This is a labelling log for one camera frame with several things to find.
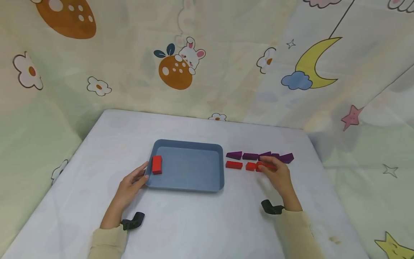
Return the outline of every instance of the red block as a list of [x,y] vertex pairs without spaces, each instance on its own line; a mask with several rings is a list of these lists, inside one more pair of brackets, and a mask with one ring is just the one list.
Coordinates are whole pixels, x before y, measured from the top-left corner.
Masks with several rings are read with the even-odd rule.
[[226,162],[226,167],[227,168],[233,168],[233,169],[241,169],[243,167],[243,163],[227,161]]
[[[264,165],[262,162],[257,162],[256,163],[256,172],[261,172],[262,170],[260,170],[260,168],[259,168],[259,165]],[[271,166],[271,165],[264,165],[265,167],[268,167],[268,168],[273,168],[273,169],[275,169],[275,167],[274,166]]]
[[162,174],[162,157],[160,155],[155,155],[152,157],[151,170],[153,174]]
[[256,164],[252,162],[248,162],[246,164],[246,170],[248,171],[254,171],[256,169]]
[[262,171],[262,170],[260,170],[259,165],[263,165],[263,163],[260,162],[260,161],[256,163],[256,172],[261,172]]

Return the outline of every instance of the white flower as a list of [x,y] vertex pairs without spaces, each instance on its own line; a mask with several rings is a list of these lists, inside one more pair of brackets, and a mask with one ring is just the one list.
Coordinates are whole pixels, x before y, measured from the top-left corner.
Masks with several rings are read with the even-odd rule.
[[43,82],[39,72],[35,68],[27,51],[24,55],[16,55],[13,59],[13,65],[19,71],[19,82],[25,88],[36,87],[38,90],[43,89]]
[[56,168],[55,170],[53,170],[52,177],[51,177],[52,185],[55,183],[56,179],[62,173],[63,169],[65,169],[68,162],[69,161],[67,159],[63,160],[63,162],[60,164],[60,166],[58,168]]
[[226,121],[227,116],[224,114],[213,113],[209,120],[216,120],[216,121]]
[[275,48],[268,48],[263,57],[259,58],[256,65],[260,67],[260,72],[262,74],[266,74],[269,70],[269,66],[272,63],[272,60],[274,58],[274,54],[276,53]]
[[112,88],[108,87],[108,84],[105,83],[102,80],[97,80],[93,76],[88,78],[88,91],[95,92],[99,96],[105,96],[106,94],[109,94],[112,91]]

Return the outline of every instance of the white table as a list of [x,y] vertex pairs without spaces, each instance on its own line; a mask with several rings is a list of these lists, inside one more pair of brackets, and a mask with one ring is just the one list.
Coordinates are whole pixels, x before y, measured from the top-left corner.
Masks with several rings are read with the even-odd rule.
[[[216,143],[224,153],[292,152],[292,181],[326,257],[368,259],[305,132],[113,109],[99,118],[3,259],[86,258],[119,181],[148,160],[160,138]],[[277,216],[260,204],[268,198],[279,205],[280,196],[261,173],[226,168],[224,177],[216,194],[141,190],[124,217],[141,211],[145,219],[129,233],[123,258],[283,258]]]

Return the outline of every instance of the beige sleeve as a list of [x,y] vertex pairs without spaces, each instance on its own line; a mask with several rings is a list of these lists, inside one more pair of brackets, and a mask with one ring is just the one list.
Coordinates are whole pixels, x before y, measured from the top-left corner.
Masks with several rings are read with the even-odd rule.
[[286,253],[286,259],[324,259],[313,238],[306,212],[283,210],[278,220],[278,230]]
[[127,231],[120,225],[112,229],[100,229],[92,235],[88,259],[120,259],[124,253]]

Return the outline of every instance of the blue tray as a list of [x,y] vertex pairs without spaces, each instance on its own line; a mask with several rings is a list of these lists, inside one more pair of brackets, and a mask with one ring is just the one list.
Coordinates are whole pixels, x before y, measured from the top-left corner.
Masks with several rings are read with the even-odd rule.
[[[162,156],[162,174],[152,173],[152,157]],[[159,139],[145,174],[148,187],[218,192],[224,187],[223,148],[217,144]]]

